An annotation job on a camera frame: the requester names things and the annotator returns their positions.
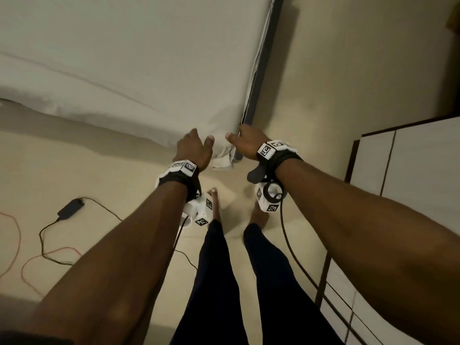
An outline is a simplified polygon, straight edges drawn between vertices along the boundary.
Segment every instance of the floor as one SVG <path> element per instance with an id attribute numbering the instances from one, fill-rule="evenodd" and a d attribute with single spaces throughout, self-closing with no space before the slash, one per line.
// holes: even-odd
<path id="1" fill-rule="evenodd" d="M 452 109 L 459 46 L 444 25 L 456 0 L 285 0 L 254 124 L 290 142 L 306 162 L 338 178 L 362 133 L 443 115 Z M 0 281 L 0 323 L 12 327 L 41 297 L 21 281 L 21 267 L 40 252 L 38 231 L 72 198 L 91 196 L 127 216 L 152 191 L 174 150 L 146 139 L 38 114 L 10 102 L 0 107 L 0 211 L 13 215 L 22 244 Z M 216 186 L 249 342 L 261 344 L 255 276 L 241 241 L 254 196 L 246 182 L 255 162 L 230 172 L 206 170 L 203 189 Z M 285 225 L 304 267 L 319 280 L 326 254 L 290 199 Z M 88 203 L 50 228 L 48 250 L 72 245 L 85 252 L 117 220 Z M 17 248 L 14 222 L 0 216 L 0 271 Z M 279 215 L 266 235 L 287 256 Z M 204 229 L 183 232 L 178 249 L 198 261 Z M 59 252 L 59 259 L 75 259 Z M 298 281 L 315 290 L 291 260 Z M 24 276 L 46 293 L 66 267 L 33 259 Z M 146 344 L 167 344 L 184 311 L 195 269 L 175 254 L 152 317 Z"/>

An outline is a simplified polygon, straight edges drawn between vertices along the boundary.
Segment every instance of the wristband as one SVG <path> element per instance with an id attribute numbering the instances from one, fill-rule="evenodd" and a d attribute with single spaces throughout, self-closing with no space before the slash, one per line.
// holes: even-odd
<path id="1" fill-rule="evenodd" d="M 177 161 L 158 177 L 155 189 L 167 182 L 175 181 L 187 186 L 187 202 L 196 199 L 201 195 L 201 185 L 198 179 L 200 170 L 198 166 L 190 160 Z"/>
<path id="2" fill-rule="evenodd" d="M 258 184 L 265 178 L 278 181 L 275 171 L 282 162 L 288 159 L 302 160 L 296 149 L 279 140 L 263 143 L 257 151 L 257 159 L 259 165 L 247 175 L 247 180 L 253 184 Z"/>

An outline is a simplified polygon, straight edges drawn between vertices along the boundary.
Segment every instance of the dark blue pants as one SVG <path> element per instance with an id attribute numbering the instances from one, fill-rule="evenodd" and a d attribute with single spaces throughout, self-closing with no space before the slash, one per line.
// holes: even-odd
<path id="1" fill-rule="evenodd" d="M 244 245 L 257 277 L 264 345 L 342 344 L 316 305 L 297 283 L 286 256 L 256 224 L 244 231 Z M 213 220 L 200 251 L 198 272 L 172 345 L 247 344 L 240 291 L 230 265 L 222 225 Z"/>

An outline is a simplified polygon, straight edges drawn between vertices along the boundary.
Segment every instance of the bed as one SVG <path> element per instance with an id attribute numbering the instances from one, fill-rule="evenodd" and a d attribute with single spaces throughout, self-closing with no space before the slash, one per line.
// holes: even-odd
<path id="1" fill-rule="evenodd" d="M 1 0 L 0 98 L 172 147 L 252 121 L 283 0 Z"/>

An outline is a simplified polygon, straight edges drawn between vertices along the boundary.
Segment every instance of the person's right hand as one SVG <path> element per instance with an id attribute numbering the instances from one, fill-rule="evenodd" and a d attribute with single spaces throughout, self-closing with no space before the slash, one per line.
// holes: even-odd
<path id="1" fill-rule="evenodd" d="M 233 144 L 243 156 L 257 161 L 257 150 L 260 146 L 271 140 L 260 129 L 242 124 L 240 136 L 234 133 L 227 133 L 225 138 Z"/>

